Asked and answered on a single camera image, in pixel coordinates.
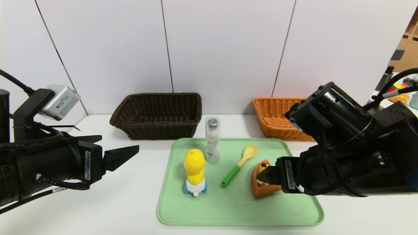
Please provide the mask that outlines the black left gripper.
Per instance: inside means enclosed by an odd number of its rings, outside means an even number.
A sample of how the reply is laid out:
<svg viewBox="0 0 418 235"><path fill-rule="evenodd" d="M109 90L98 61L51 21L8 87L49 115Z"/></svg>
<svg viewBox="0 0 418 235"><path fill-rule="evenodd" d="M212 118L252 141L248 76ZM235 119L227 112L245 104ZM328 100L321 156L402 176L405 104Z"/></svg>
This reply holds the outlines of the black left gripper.
<svg viewBox="0 0 418 235"><path fill-rule="evenodd" d="M139 145L104 152L96 143L101 135L78 140L53 140L28 147L22 154L22 188L89 189L106 171L115 171L135 156Z"/></svg>

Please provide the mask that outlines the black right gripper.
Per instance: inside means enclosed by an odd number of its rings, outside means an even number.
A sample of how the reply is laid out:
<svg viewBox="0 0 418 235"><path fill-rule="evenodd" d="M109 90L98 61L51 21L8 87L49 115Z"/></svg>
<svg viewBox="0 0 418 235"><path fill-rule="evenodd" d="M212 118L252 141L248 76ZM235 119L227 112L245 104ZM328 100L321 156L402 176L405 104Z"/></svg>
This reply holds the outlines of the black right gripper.
<svg viewBox="0 0 418 235"><path fill-rule="evenodd" d="M270 185L280 185L286 194L301 194L296 186L300 173L299 157L284 156L276 160L276 166L268 166L257 174L257 180Z"/></svg>

